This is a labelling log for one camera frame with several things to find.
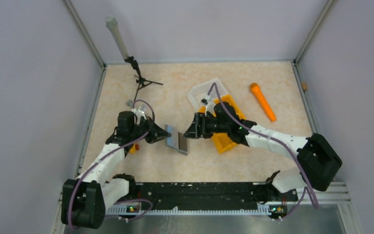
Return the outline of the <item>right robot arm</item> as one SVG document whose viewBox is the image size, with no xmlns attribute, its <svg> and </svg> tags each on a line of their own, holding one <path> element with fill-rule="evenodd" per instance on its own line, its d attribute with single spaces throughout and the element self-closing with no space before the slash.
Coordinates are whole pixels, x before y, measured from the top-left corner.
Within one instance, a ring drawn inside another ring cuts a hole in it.
<svg viewBox="0 0 374 234">
<path fill-rule="evenodd" d="M 342 166 L 342 160 L 321 134 L 299 137 L 267 129 L 240 118 L 227 102 L 216 104 L 214 110 L 215 114 L 195 113 L 183 136 L 199 139 L 226 134 L 234 143 L 267 149 L 295 161 L 294 168 L 276 172 L 267 180 L 266 195 L 272 201 L 303 187 L 324 192 Z"/>
</svg>

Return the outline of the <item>grey leather card holder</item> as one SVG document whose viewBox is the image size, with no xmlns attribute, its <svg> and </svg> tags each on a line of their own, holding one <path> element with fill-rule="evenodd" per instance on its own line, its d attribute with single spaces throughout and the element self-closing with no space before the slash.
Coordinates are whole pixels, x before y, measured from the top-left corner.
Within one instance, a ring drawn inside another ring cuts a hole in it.
<svg viewBox="0 0 374 234">
<path fill-rule="evenodd" d="M 175 127 L 171 125 L 167 125 L 167 124 L 165 125 L 165 130 L 171 134 L 170 137 L 166 138 L 165 145 L 187 156 L 188 155 L 187 139 L 183 137 L 183 134 L 180 133 Z"/>
</svg>

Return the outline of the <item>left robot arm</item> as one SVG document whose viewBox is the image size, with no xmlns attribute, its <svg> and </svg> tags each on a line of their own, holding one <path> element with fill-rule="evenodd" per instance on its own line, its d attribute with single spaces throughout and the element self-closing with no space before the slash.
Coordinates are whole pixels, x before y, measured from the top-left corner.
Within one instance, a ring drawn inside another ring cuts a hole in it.
<svg viewBox="0 0 374 234">
<path fill-rule="evenodd" d="M 138 115 L 135 110 L 120 112 L 117 126 L 98 157 L 75 179 L 64 182 L 61 222 L 71 228 L 98 229 L 109 207 L 120 198 L 132 201 L 137 194 L 129 176 L 120 175 L 107 181 L 114 168 L 136 142 L 145 140 L 153 144 L 168 137 L 171 137 L 171 133 L 159 127 L 154 117 Z"/>
</svg>

